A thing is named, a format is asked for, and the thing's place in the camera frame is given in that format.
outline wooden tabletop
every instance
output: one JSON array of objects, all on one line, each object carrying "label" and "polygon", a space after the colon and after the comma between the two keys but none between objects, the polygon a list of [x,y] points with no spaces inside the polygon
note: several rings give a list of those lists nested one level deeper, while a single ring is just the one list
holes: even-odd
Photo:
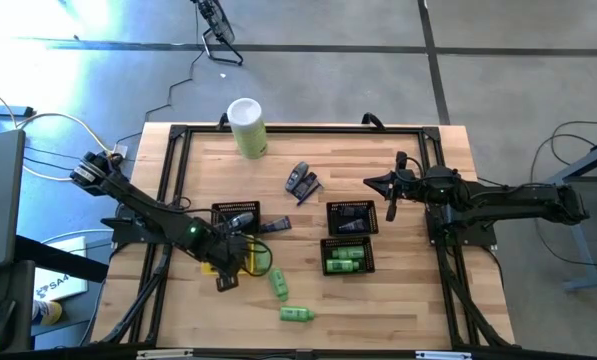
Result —
[{"label": "wooden tabletop", "polygon": [[[153,197],[158,190],[171,125],[147,123],[138,149],[131,182]],[[465,179],[475,180],[465,128],[441,126],[440,132],[447,166],[457,168]],[[169,197],[180,147],[174,156]],[[231,134],[194,134],[183,195],[191,199],[192,208],[258,200],[263,221],[288,215],[293,229],[265,234],[263,240],[273,251],[274,265],[285,274],[289,286],[286,304],[308,307],[316,313],[315,320],[280,321],[281,303],[266,277],[241,276],[238,288],[218,293],[215,279],[201,274],[199,263],[175,250],[158,346],[450,348],[438,264],[428,245],[424,206],[401,201],[396,220],[386,222],[387,203],[362,183],[364,178],[384,175],[393,169],[399,150],[419,158],[415,137],[268,134],[268,148],[263,158],[247,160],[239,155]],[[325,189],[296,207],[296,199],[285,192],[284,184],[300,161],[310,165],[310,171],[318,175]],[[319,242],[328,237],[325,206],[327,202],[346,200],[376,203],[380,233],[371,236],[376,272],[324,277]],[[112,260],[92,340],[104,337],[134,300],[145,248],[130,245]],[[466,247],[464,253],[475,303],[501,336],[513,342],[496,264],[480,248]],[[150,300],[143,336],[151,318],[151,304]],[[462,308],[457,306],[456,311],[466,338]]]}]

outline black basket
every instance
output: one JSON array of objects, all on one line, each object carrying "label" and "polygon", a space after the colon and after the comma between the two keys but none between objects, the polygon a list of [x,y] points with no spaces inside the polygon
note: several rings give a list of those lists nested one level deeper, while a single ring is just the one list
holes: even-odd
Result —
[{"label": "black basket", "polygon": [[[348,273],[327,272],[326,261],[335,259],[332,255],[332,251],[346,246],[362,246],[365,249],[365,258],[359,259],[360,268],[354,272]],[[322,261],[322,273],[325,276],[367,274],[376,272],[376,268],[374,267],[374,253],[371,250],[371,239],[369,239],[369,236],[348,239],[322,239],[320,240],[320,258]]]},{"label": "black basket", "polygon": [[[211,208],[213,210],[217,210],[225,215],[227,221],[231,220],[232,218],[245,213],[245,212],[252,212],[254,213],[254,220],[249,223],[247,226],[242,228],[242,232],[248,235],[256,235],[260,233],[260,201],[244,201],[244,202],[235,202],[235,203],[220,203],[220,204],[212,204]],[[212,225],[217,225],[223,222],[222,218],[218,216],[216,213],[211,213],[211,223]]]},{"label": "black basket", "polygon": [[[341,215],[339,210],[342,207],[347,207],[347,206],[364,208],[367,210],[367,214],[365,216],[362,216],[359,218]],[[369,226],[369,230],[355,232],[355,233],[354,232],[341,233],[338,230],[339,226],[350,223],[357,219],[363,219],[365,221],[365,224],[367,224],[367,226]],[[362,235],[369,235],[369,234],[378,234],[378,220],[376,217],[376,205],[374,204],[373,200],[327,203],[327,225],[329,226],[329,236],[341,237],[341,236],[362,236]]]}]

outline black plastic basket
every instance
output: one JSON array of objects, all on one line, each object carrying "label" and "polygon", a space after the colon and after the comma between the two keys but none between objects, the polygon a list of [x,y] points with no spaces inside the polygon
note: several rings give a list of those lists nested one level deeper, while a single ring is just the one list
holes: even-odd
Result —
[{"label": "black plastic basket", "polygon": [[[254,220],[241,231],[248,235],[256,235],[260,233],[260,201],[220,203],[211,205],[211,208],[223,213],[228,221],[245,212],[254,213]],[[221,222],[223,222],[222,218],[212,212],[211,223],[217,225]]]},{"label": "black plastic basket", "polygon": [[[359,218],[341,215],[339,212],[340,209],[348,206],[364,208],[367,210],[367,214]],[[367,231],[349,233],[341,233],[338,230],[339,226],[350,223],[356,219],[363,219],[369,229]],[[378,234],[376,205],[374,204],[373,200],[327,203],[327,225],[329,226],[329,236],[346,237]]]},{"label": "black plastic basket", "polygon": [[[365,249],[365,257],[360,260],[360,268],[349,273],[327,272],[327,260],[335,259],[332,251],[341,247],[362,246]],[[376,272],[374,267],[374,253],[371,250],[371,239],[369,236],[348,239],[322,239],[320,240],[320,258],[322,261],[322,273],[325,276],[367,274]]]}]

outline gray floor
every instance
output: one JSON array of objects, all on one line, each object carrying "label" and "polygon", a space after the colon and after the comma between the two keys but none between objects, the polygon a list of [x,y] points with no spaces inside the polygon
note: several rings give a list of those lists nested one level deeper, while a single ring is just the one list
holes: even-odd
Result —
[{"label": "gray floor", "polygon": [[[37,0],[33,6],[1,0],[0,36],[70,39],[77,34],[83,40],[195,42],[189,1],[62,2],[66,12],[54,0]],[[223,5],[241,44],[424,45],[414,0],[224,0]],[[428,6],[438,46],[597,48],[597,0],[428,0]],[[200,25],[202,31],[206,25],[202,20]],[[42,43],[0,40],[0,95],[41,112],[80,117],[111,146],[140,131],[145,111],[167,102],[169,85],[188,76],[195,55],[45,50]],[[250,96],[261,102],[268,121],[356,123],[371,111],[386,123],[438,124],[425,55],[243,56],[242,68],[203,57],[195,66],[195,81],[173,91],[173,107],[153,113],[149,120],[216,121],[231,101]],[[526,182],[537,146],[558,124],[597,121],[597,58],[441,56],[439,64],[451,123],[467,126],[478,173],[491,180]],[[9,126],[0,119],[0,130]],[[26,130],[34,147],[75,156],[98,150],[81,128],[61,119],[41,119]],[[597,126],[565,130],[597,142]],[[131,151],[137,140],[128,143]],[[589,150],[576,140],[558,144],[570,160]],[[562,167],[546,150],[538,164],[538,178]],[[73,185],[25,175],[19,233],[43,239],[100,228],[99,219],[114,209],[113,201],[93,198]],[[568,232],[545,229],[556,251],[576,258]],[[583,269],[553,258],[530,222],[501,222],[496,231],[517,342],[532,349],[597,355],[597,289],[566,293],[561,287]],[[597,241],[590,245],[597,254]],[[83,329],[69,331],[75,335],[39,343],[74,344],[72,338],[79,339]]]}]

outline white cable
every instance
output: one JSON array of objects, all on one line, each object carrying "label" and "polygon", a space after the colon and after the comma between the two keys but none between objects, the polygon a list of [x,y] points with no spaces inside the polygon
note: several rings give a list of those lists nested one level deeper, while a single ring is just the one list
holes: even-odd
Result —
[{"label": "white cable", "polygon": [[41,244],[46,244],[52,240],[56,240],[56,239],[60,239],[62,237],[65,236],[70,236],[70,235],[78,235],[78,234],[88,234],[88,233],[99,233],[99,232],[113,232],[112,229],[86,229],[86,230],[78,230],[78,231],[71,231],[68,233],[64,233],[64,234],[60,234],[60,235],[56,235],[54,237],[50,237],[49,239],[45,239],[43,241],[41,241]]},{"label": "white cable", "polygon": [[[14,112],[11,111],[11,108],[9,107],[9,105],[7,105],[7,102],[5,102],[5,100],[3,100],[3,98],[1,98],[1,97],[0,97],[0,102],[3,105],[5,105],[5,107],[7,108],[7,111],[9,111],[9,117],[11,118],[11,122],[14,124],[14,128],[15,129],[19,128],[20,126],[22,126],[22,125],[24,125],[24,124],[26,124],[26,123],[28,123],[28,122],[30,122],[32,120],[38,119],[38,118],[43,117],[43,116],[62,116],[62,117],[65,117],[67,119],[71,119],[71,120],[77,122],[78,124],[82,125],[82,127],[84,127],[85,130],[87,130],[87,132],[94,138],[94,140],[96,140],[96,142],[98,143],[98,145],[100,145],[100,147],[106,153],[108,153],[108,154],[112,153],[112,151],[109,150],[109,148],[107,148],[102,143],[102,141],[100,141],[100,139],[98,138],[98,136],[96,136],[96,134],[94,134],[94,132],[91,130],[91,128],[89,128],[89,126],[87,126],[87,124],[85,124],[82,120],[80,120],[80,119],[78,119],[76,117],[73,117],[73,116],[67,115],[67,114],[61,114],[61,113],[44,113],[44,114],[36,114],[36,115],[34,115],[34,116],[30,117],[30,118],[27,118],[27,119],[25,119],[25,120],[23,120],[23,121],[21,121],[21,122],[18,123],[18,122],[16,122],[16,118],[14,116]],[[47,176],[47,175],[43,175],[43,174],[37,173],[34,170],[31,170],[30,168],[28,168],[27,166],[25,166],[24,164],[22,165],[22,168],[25,171],[27,171],[28,173],[30,173],[32,175],[35,175],[35,176],[38,176],[38,177],[43,178],[43,179],[53,180],[53,181],[62,181],[62,182],[71,181],[70,178],[57,178],[57,177]]]}]

